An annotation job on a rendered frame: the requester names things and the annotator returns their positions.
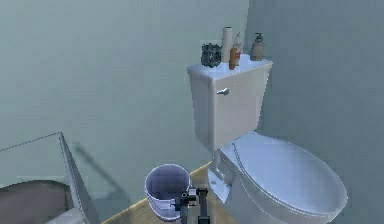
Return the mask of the orange bottle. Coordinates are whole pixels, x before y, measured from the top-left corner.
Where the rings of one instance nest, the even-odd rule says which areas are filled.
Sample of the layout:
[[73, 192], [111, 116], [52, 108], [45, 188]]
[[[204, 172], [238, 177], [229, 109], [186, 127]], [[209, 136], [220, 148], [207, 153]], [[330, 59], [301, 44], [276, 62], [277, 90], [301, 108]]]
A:
[[239, 53], [236, 48], [230, 50], [229, 69], [234, 70], [239, 65]]

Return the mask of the dark grey patterned box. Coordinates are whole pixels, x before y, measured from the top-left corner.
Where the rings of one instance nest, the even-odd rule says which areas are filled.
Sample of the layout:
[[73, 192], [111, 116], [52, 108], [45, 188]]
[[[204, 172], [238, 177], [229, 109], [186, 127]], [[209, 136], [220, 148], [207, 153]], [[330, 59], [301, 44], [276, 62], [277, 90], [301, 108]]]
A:
[[217, 67], [221, 63], [222, 47], [217, 44], [203, 44], [201, 64], [206, 67]]

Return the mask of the white paper roll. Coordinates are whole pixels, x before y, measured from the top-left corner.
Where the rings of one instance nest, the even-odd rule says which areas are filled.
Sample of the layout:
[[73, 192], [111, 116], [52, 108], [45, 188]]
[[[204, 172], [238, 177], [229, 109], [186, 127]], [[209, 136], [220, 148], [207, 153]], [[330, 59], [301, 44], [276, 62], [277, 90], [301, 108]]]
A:
[[230, 50], [232, 48], [233, 41], [233, 29], [231, 27], [223, 28], [223, 38], [222, 38], [222, 53], [221, 61], [223, 63], [228, 63], [230, 60]]

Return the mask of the beige soap dispenser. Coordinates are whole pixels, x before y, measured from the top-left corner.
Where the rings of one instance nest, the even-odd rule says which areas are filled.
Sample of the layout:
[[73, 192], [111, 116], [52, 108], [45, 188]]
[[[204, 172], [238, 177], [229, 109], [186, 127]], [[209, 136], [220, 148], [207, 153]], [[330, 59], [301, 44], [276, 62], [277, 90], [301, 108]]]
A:
[[252, 44], [250, 60], [251, 61], [261, 61], [264, 53], [264, 42], [263, 36], [261, 33], [257, 33], [256, 39]]

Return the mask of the white spray bottle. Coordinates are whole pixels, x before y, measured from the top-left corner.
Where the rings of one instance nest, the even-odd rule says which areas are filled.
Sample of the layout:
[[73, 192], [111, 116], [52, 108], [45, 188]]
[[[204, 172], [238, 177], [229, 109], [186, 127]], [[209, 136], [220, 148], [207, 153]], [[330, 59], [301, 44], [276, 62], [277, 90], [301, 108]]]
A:
[[241, 33], [237, 34], [235, 41], [234, 41], [234, 44], [233, 44], [233, 47], [236, 49], [235, 65], [238, 66], [239, 61], [240, 61], [240, 56], [242, 53], [242, 49], [243, 49], [243, 38], [241, 36]]

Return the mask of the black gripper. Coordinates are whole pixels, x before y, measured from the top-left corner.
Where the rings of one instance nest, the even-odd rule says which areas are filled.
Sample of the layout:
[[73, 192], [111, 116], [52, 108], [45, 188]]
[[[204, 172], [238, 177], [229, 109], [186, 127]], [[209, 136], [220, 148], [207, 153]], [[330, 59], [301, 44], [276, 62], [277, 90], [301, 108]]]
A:
[[171, 205], [176, 211], [180, 212], [181, 224], [187, 224], [188, 221], [188, 193], [183, 192], [179, 197], [171, 200]]

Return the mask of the blue plastic bucket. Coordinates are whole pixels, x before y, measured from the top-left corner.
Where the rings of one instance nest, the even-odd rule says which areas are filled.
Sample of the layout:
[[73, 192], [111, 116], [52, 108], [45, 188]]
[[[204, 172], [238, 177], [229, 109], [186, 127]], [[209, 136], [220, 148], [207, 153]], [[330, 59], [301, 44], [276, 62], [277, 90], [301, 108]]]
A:
[[191, 178], [185, 168], [163, 164], [147, 175], [144, 190], [154, 214], [164, 222], [174, 222], [180, 218], [180, 212], [175, 210], [172, 200], [180, 197], [190, 185]]

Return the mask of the white toilet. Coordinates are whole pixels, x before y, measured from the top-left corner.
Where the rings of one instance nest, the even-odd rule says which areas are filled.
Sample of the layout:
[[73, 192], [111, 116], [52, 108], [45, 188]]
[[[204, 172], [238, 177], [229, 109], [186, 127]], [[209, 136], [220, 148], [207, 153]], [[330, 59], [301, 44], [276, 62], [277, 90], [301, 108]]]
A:
[[256, 131], [273, 62], [243, 54], [187, 68], [197, 139], [212, 151], [207, 182], [237, 224], [329, 224], [347, 204], [340, 177], [307, 150]]

